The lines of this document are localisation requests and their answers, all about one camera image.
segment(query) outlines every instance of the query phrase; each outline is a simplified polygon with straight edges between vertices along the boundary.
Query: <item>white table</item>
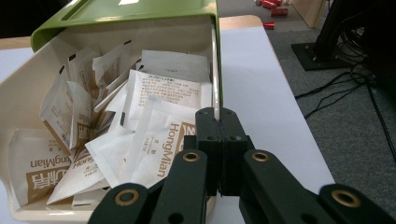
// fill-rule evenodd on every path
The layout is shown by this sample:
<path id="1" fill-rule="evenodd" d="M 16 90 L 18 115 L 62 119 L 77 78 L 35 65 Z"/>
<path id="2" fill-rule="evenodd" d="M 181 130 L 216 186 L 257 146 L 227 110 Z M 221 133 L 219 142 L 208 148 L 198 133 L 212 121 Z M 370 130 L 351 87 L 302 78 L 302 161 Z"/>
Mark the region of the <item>white table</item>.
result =
<path id="1" fill-rule="evenodd" d="M 306 189 L 318 193 L 333 183 L 262 26 L 225 25 L 220 36 L 224 107 L 236 112 L 255 147 L 274 153 Z M 0 80 L 32 54 L 30 49 L 0 50 Z M 8 210 L 3 185 L 0 209 Z M 0 220 L 20 223 L 7 212 L 0 213 Z M 238 198 L 218 197 L 206 223 L 244 223 Z"/>

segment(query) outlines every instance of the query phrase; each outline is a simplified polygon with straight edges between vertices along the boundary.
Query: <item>gray carpet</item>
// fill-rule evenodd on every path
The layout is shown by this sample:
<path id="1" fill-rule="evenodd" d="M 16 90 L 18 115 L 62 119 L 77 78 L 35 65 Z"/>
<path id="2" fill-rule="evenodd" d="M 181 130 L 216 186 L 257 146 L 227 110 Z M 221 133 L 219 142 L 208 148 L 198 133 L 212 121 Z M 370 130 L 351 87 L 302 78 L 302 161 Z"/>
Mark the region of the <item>gray carpet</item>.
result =
<path id="1" fill-rule="evenodd" d="M 256 15 L 262 21 L 274 20 L 269 17 L 267 9 L 256 7 L 253 0 L 219 0 L 218 4 L 221 17 Z M 290 8 L 288 18 L 276 20 L 277 29 L 267 31 L 267 34 L 294 95 L 311 91 L 348 71 L 305 72 L 290 44 L 315 42 L 320 30 L 307 28 L 293 8 Z M 355 85 L 355 82 L 348 81 L 331 86 L 323 92 L 298 100 L 299 107 L 303 114 L 307 114 L 315 109 L 321 98 Z M 396 144 L 396 100 L 381 88 L 374 88 L 374 96 L 391 139 Z M 360 190 L 396 219 L 396 163 L 366 86 L 313 114 L 306 121 L 335 181 Z"/>

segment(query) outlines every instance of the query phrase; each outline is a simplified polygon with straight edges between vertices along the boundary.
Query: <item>paper packet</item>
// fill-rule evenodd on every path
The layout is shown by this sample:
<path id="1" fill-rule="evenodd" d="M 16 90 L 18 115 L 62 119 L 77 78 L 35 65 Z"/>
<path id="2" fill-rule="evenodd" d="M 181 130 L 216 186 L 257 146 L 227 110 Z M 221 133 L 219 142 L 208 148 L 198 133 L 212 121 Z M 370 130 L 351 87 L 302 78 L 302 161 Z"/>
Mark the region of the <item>paper packet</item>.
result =
<path id="1" fill-rule="evenodd" d="M 48 130 L 18 129 L 9 144 L 8 170 L 19 208 L 52 193 L 70 166 Z"/>
<path id="2" fill-rule="evenodd" d="M 40 118 L 61 144 L 64 153 L 89 139 L 91 96 L 77 83 L 67 81 L 65 69 L 56 76 L 40 108 Z"/>
<path id="3" fill-rule="evenodd" d="M 205 56 L 143 50 L 139 71 L 193 82 L 210 82 L 210 64 Z"/>
<path id="4" fill-rule="evenodd" d="M 113 114 L 117 111 L 115 107 L 118 107 L 119 104 L 121 104 L 120 107 L 123 108 L 125 100 L 122 100 L 122 97 L 126 97 L 126 83 L 127 81 L 124 81 L 120 84 L 93 109 L 92 128 L 98 131 L 102 130 L 104 126 L 106 126 L 106 123 L 112 118 Z"/>
<path id="5" fill-rule="evenodd" d="M 99 45 L 92 44 L 69 57 L 69 76 L 86 92 L 91 92 L 92 59 L 99 57 Z"/>
<path id="6" fill-rule="evenodd" d="M 110 190 L 111 188 L 96 189 L 76 194 L 73 197 L 72 207 L 97 206 Z"/>
<path id="7" fill-rule="evenodd" d="M 122 167 L 133 140 L 134 131 L 117 125 L 85 145 L 111 188 L 122 184 Z"/>
<path id="8" fill-rule="evenodd" d="M 161 98 L 177 105 L 184 105 L 196 109 L 212 105 L 212 84 L 210 82 L 190 82 L 186 80 L 160 77 L 135 70 L 134 93 L 129 109 L 128 121 L 125 125 L 133 130 L 136 128 L 150 95 Z"/>
<path id="9" fill-rule="evenodd" d="M 122 183 L 146 188 L 166 177 L 175 155 L 183 149 L 184 135 L 195 135 L 198 109 L 149 96 L 122 170 Z"/>
<path id="10" fill-rule="evenodd" d="M 99 170 L 88 149 L 73 150 L 73 162 L 64 178 L 50 195 L 47 204 L 58 202 L 75 194 L 108 187 L 105 177 Z"/>
<path id="11" fill-rule="evenodd" d="M 111 89 L 115 90 L 126 80 L 132 65 L 131 41 L 115 47 L 102 57 L 93 59 L 91 82 L 93 105 L 101 102 L 111 92 Z"/>

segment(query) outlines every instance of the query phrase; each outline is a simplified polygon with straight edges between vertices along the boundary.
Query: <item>red object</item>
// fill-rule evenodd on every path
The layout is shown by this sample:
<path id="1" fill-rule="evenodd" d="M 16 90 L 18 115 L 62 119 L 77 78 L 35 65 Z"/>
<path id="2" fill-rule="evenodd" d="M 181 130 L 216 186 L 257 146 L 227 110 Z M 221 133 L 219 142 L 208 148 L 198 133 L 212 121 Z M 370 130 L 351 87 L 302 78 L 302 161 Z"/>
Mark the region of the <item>red object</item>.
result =
<path id="1" fill-rule="evenodd" d="M 275 3 L 269 2 L 267 0 L 262 1 L 262 6 L 266 7 L 266 8 L 269 8 L 269 9 L 276 8 L 276 4 Z"/>
<path id="2" fill-rule="evenodd" d="M 287 16 L 289 10 L 286 7 L 271 9 L 271 16 Z"/>
<path id="3" fill-rule="evenodd" d="M 276 4 L 277 6 L 279 6 L 279 7 L 280 7 L 280 5 L 282 4 L 282 0 L 266 0 L 266 1 L 275 3 L 275 4 Z"/>
<path id="4" fill-rule="evenodd" d="M 275 29 L 275 22 L 274 21 L 263 21 L 262 26 L 265 30 L 274 30 Z"/>

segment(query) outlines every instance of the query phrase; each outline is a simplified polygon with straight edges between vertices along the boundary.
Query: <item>green lid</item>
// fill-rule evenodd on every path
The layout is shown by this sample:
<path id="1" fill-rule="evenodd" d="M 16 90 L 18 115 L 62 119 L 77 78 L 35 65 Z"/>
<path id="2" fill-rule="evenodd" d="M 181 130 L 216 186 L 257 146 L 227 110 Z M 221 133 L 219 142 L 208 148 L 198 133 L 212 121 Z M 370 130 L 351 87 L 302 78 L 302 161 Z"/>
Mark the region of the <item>green lid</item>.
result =
<path id="1" fill-rule="evenodd" d="M 202 15 L 213 18 L 219 43 L 216 0 L 73 0 L 33 32 L 31 44 L 37 51 L 71 26 Z"/>

